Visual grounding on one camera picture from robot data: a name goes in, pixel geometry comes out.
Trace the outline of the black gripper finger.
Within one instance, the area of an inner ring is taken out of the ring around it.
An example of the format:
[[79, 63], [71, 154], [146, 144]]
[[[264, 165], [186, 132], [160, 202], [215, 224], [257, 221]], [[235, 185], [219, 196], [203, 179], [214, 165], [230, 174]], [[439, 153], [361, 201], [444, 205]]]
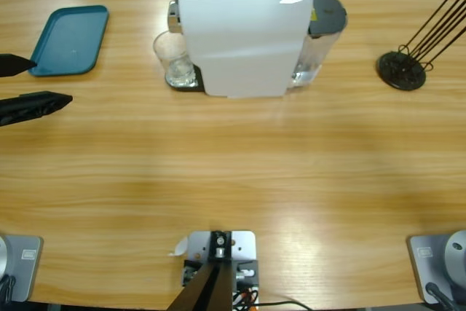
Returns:
[[36, 66], [33, 60], [9, 53], [0, 54], [0, 77], [15, 76]]
[[1, 99], [1, 126], [38, 119], [61, 110], [73, 100], [72, 95], [41, 91]]

